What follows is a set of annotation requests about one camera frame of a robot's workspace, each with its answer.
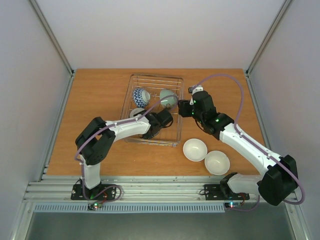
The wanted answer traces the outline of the teal ceramic bowl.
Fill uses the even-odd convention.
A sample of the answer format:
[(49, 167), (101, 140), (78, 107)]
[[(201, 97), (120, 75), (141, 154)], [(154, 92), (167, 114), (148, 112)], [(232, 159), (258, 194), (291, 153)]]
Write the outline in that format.
[(172, 110), (177, 106), (178, 96), (173, 91), (169, 89), (162, 89), (159, 97), (161, 99), (160, 104), (164, 109)]

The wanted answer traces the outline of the white bowl black outside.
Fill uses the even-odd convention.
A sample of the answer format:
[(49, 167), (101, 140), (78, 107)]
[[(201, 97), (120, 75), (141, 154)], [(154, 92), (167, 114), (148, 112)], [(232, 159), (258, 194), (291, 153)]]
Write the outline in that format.
[(129, 113), (129, 117), (130, 118), (133, 118), (135, 117), (136, 115), (140, 114), (140, 113), (144, 113), (146, 110), (144, 108), (135, 108), (133, 109), (130, 113)]

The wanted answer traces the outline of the red patterned bowl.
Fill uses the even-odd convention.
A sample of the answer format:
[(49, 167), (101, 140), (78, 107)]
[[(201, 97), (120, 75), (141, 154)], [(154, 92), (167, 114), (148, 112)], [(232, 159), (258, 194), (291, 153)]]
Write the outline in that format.
[(132, 100), (138, 108), (145, 108), (151, 99), (150, 93), (144, 88), (136, 88), (132, 92)]

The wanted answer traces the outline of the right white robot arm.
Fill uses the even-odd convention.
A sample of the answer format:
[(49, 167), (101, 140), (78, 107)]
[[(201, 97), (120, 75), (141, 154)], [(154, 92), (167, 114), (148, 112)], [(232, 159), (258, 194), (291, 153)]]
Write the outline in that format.
[(260, 176), (233, 172), (224, 177), (220, 191), (225, 198), (253, 194), (277, 206), (298, 188), (296, 160), (272, 152), (245, 133), (231, 117), (216, 110), (207, 91), (194, 92), (190, 100), (179, 100), (177, 106), (181, 117), (192, 117), (205, 133), (236, 150), (259, 172)]

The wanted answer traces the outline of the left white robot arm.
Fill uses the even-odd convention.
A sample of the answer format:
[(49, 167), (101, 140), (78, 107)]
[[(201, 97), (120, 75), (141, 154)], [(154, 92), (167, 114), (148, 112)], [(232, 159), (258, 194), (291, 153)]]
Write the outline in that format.
[(172, 114), (164, 109), (158, 113), (140, 110), (131, 118), (105, 121), (94, 118), (76, 138), (77, 152), (74, 159), (81, 166), (80, 184), (86, 200), (97, 200), (107, 189), (103, 188), (100, 167), (116, 141), (140, 135), (150, 140), (162, 129), (173, 124)]

